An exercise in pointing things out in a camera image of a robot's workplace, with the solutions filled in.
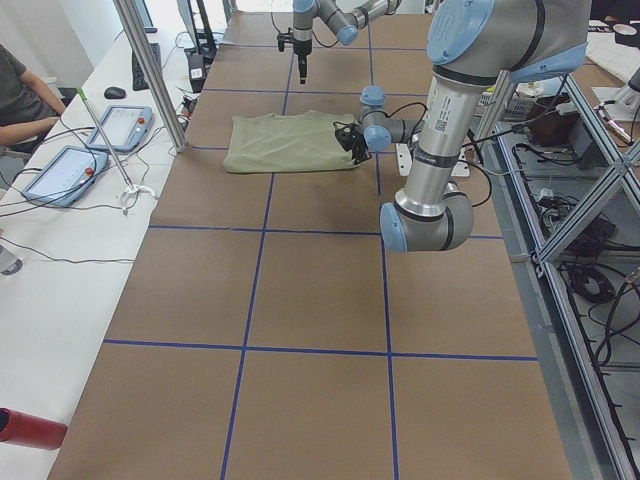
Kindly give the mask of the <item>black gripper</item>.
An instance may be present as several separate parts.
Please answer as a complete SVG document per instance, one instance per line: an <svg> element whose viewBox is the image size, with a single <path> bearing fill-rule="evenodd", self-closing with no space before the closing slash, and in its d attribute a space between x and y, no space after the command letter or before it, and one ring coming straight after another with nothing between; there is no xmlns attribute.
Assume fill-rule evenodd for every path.
<svg viewBox="0 0 640 480"><path fill-rule="evenodd" d="M368 150L364 135L358 130L357 127L348 128L348 144L349 150L354 153L352 155L352 161L354 165L359 165L364 161L372 158L371 153Z"/></svg>
<svg viewBox="0 0 640 480"><path fill-rule="evenodd" d="M307 82L308 67L307 57L311 54L310 40L296 40L294 42L294 53L298 57L299 82L304 84Z"/></svg>

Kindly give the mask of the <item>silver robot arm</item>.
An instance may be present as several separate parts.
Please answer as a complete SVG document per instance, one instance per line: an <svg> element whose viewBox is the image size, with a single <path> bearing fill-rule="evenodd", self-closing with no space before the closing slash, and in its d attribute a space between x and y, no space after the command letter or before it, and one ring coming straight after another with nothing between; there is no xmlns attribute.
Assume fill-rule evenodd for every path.
<svg viewBox="0 0 640 480"><path fill-rule="evenodd" d="M433 89L425 120L388 118L379 92L361 100L355 124L335 133L357 161L420 133L405 186L380 210L387 248L444 251L469 237L473 207L451 172L482 93L501 71L521 83L580 68L590 13L588 1L447 1L439 7L428 35Z"/></svg>
<svg viewBox="0 0 640 480"><path fill-rule="evenodd" d="M319 18L335 35L338 43L350 45L360 30L373 20L396 13L400 0L365 1L350 11L342 10L334 0L295 0L292 26L278 35L278 49L286 44L293 46L298 61L299 81L305 84L308 74L308 57L312 53L314 20Z"/></svg>

